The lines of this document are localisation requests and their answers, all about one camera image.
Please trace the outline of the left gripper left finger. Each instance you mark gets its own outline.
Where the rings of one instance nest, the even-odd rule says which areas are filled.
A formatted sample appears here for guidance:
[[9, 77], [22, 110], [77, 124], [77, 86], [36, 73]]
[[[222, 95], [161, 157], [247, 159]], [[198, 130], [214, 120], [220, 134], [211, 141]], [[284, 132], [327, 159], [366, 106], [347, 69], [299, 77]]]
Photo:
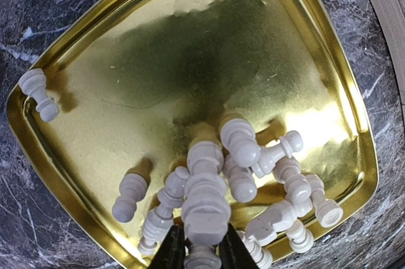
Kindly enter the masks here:
[[184, 229], [179, 225], [172, 225], [152, 259], [150, 269], [184, 269], [184, 259]]

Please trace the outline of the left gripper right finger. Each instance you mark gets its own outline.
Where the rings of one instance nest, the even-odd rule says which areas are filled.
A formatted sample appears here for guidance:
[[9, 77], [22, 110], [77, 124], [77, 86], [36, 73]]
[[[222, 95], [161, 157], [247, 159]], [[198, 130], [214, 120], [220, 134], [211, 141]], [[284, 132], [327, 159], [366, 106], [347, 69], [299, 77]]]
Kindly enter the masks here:
[[258, 269], [257, 264], [231, 223], [223, 240], [219, 243], [221, 268], [224, 269]]

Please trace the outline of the white chess king piece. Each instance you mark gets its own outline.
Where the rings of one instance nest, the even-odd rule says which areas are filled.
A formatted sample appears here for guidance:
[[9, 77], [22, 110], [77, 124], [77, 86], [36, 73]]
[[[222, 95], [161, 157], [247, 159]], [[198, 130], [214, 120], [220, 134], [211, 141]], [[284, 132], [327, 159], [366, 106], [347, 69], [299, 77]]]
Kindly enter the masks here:
[[224, 164], [221, 147], [214, 141], [193, 144], [187, 154], [190, 178], [182, 206], [184, 232], [193, 244], [214, 246], [228, 231], [231, 208], [227, 185], [220, 176]]

